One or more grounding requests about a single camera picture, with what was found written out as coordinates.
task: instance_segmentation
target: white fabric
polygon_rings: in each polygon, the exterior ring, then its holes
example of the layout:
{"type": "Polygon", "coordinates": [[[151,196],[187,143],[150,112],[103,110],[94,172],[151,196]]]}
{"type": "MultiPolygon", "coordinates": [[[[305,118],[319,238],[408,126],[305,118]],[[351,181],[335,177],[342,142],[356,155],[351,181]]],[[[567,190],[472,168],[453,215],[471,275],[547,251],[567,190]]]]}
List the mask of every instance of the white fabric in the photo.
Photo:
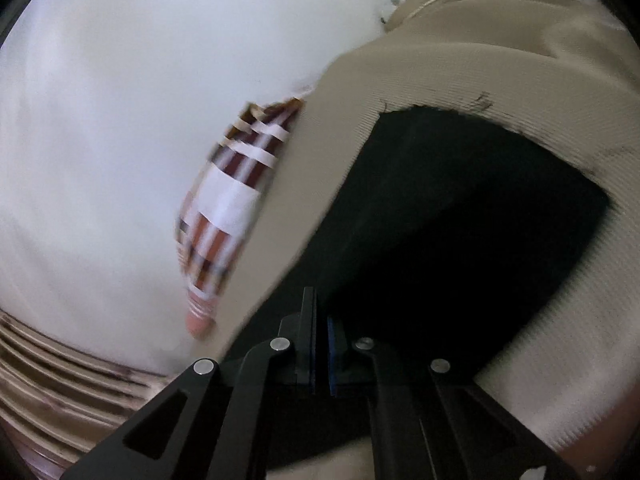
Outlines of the white fabric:
{"type": "Polygon", "coordinates": [[[279,124],[256,123],[252,125],[252,130],[258,134],[268,134],[280,139],[287,140],[289,133],[279,124]]]}
{"type": "Polygon", "coordinates": [[[33,0],[0,50],[0,306],[180,369],[174,225],[204,156],[248,100],[380,34],[378,0],[33,0]]]}
{"type": "Polygon", "coordinates": [[[194,216],[202,214],[218,229],[237,237],[249,227],[259,197],[260,192],[212,165],[193,199],[191,210],[198,212],[194,216]]]}
{"type": "Polygon", "coordinates": [[[237,140],[230,140],[228,142],[228,146],[236,153],[241,153],[249,158],[258,160],[269,168],[273,168],[275,166],[276,158],[271,155],[271,153],[265,152],[260,146],[252,146],[245,142],[238,142],[237,140]]]}

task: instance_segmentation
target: striped fabric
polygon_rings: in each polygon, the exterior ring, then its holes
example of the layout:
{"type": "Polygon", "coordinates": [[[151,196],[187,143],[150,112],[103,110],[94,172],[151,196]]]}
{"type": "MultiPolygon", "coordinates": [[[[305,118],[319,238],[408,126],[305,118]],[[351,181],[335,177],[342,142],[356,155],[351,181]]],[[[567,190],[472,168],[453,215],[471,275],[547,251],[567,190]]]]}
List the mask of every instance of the striped fabric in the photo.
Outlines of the striped fabric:
{"type": "Polygon", "coordinates": [[[266,108],[249,104],[213,150],[184,200],[176,238],[188,289],[188,316],[201,320],[215,316],[278,151],[302,105],[295,98],[266,108]]]}
{"type": "Polygon", "coordinates": [[[170,381],[73,350],[0,310],[0,427],[38,480],[58,480],[170,381]]]}

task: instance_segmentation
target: ribbed fabric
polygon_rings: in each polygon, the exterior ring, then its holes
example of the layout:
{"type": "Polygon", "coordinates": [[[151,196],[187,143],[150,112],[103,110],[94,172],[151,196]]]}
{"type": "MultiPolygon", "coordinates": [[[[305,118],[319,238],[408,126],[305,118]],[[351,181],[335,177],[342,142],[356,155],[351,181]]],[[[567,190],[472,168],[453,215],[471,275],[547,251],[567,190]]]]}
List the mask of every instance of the ribbed fabric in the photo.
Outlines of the ribbed fabric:
{"type": "Polygon", "coordinates": [[[577,0],[428,1],[409,0],[389,34],[320,81],[229,281],[218,331],[196,353],[220,357],[296,260],[380,112],[420,104],[479,115],[579,168],[613,204],[548,309],[478,377],[558,448],[606,414],[640,368],[640,52],[603,7],[577,0]]]}

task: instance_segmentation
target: brown striped fabric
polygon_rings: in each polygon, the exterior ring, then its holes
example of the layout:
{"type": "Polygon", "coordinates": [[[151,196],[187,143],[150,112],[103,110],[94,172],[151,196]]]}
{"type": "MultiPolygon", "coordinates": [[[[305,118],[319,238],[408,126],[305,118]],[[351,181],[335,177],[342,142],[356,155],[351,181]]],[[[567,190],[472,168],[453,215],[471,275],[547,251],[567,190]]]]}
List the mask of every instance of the brown striped fabric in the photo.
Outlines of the brown striped fabric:
{"type": "Polygon", "coordinates": [[[266,108],[247,105],[187,194],[176,239],[191,315],[214,317],[218,297],[257,213],[260,193],[302,105],[295,98],[266,108]]]}

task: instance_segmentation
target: beige cloth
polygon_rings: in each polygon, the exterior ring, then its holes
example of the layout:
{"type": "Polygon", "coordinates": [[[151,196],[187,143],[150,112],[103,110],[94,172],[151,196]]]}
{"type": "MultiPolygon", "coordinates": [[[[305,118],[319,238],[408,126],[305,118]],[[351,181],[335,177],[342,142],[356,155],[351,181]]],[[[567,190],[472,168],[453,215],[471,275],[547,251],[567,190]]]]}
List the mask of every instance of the beige cloth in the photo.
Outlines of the beige cloth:
{"type": "MultiPolygon", "coordinates": [[[[478,377],[562,447],[611,409],[640,367],[640,52],[603,7],[578,0],[408,0],[388,29],[337,60],[309,99],[218,330],[196,355],[219,358],[295,262],[379,113],[423,104],[477,114],[578,167],[614,204],[549,308],[478,377]]],[[[361,473],[340,478],[370,478],[361,473]]]]}

